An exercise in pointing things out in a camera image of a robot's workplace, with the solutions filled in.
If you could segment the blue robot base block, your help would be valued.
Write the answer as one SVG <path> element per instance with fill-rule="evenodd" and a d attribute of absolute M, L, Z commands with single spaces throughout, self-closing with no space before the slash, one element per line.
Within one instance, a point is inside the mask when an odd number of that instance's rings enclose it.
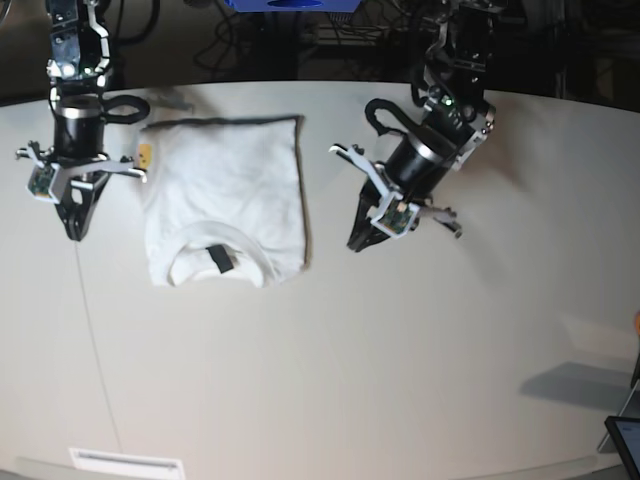
<path fill-rule="evenodd" d="M 360 0 L 226 0 L 236 12 L 338 12 L 353 13 Z"/>

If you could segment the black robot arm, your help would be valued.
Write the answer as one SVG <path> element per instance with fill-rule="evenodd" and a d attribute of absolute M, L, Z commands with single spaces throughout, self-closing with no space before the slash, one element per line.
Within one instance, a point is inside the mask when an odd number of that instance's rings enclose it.
<path fill-rule="evenodd" d="M 350 250 L 399 239 L 423 218 L 461 236 L 456 212 L 436 206 L 433 192 L 494 129 L 496 108 L 485 98 L 483 79 L 494 22 L 506 6 L 504 1 L 429 1 L 416 8 L 410 30 L 416 32 L 423 20 L 437 29 L 411 71 L 411 100 L 422 112 L 420 120 L 390 100 L 375 98 L 367 103 L 365 117 L 378 136 L 399 137 L 390 157 L 372 161 L 357 145 L 330 149 L 367 177 L 347 242 Z"/>
<path fill-rule="evenodd" d="M 46 163 L 54 169 L 47 193 L 68 238 L 86 236 L 95 207 L 113 175 L 144 181 L 146 171 L 131 156 L 104 149 L 109 125 L 134 125 L 150 114 L 141 97 L 107 97 L 114 52 L 101 1 L 47 1 L 51 20 L 49 108 L 54 138 Z"/>

